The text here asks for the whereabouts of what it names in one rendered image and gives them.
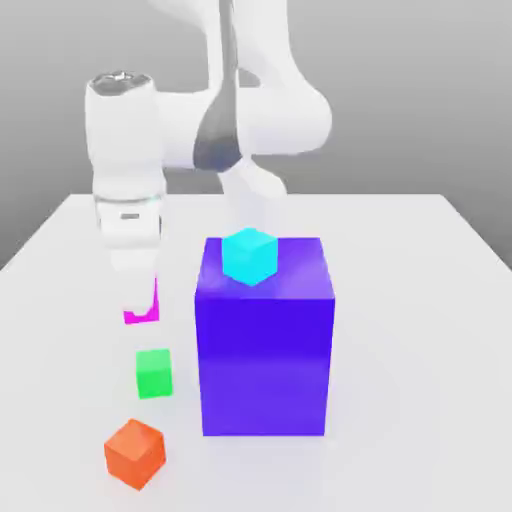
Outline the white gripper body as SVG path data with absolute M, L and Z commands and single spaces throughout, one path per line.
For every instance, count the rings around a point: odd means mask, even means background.
M 107 244 L 106 251 L 120 280 L 149 279 L 156 275 L 159 244 Z

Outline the small magenta cube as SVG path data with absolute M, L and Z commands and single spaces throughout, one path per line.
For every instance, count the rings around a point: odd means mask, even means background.
M 158 296 L 158 278 L 154 278 L 153 302 L 148 311 L 144 314 L 136 314 L 133 311 L 124 310 L 123 319 L 126 325 L 135 325 L 142 323 L 158 322 L 160 319 L 159 296 Z

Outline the small cyan cube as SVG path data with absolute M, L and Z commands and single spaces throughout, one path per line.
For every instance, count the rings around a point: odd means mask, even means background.
M 245 228 L 221 240 L 223 273 L 237 282 L 255 286 L 278 270 L 278 238 Z

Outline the small green cube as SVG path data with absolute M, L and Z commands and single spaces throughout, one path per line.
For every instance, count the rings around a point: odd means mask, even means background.
M 171 356 L 168 349 L 136 352 L 136 382 L 140 399 L 171 396 Z

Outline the small orange cube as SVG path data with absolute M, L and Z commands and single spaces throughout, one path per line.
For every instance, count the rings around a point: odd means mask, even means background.
M 129 419 L 105 443 L 108 473 L 141 490 L 166 463 L 163 433 L 136 419 Z

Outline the large purple box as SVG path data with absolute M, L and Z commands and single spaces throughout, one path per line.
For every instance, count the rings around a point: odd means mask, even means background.
M 224 275 L 221 241 L 207 239 L 195 292 L 204 435 L 323 435 L 334 317 L 320 239 L 280 239 L 277 273 L 254 287 Z

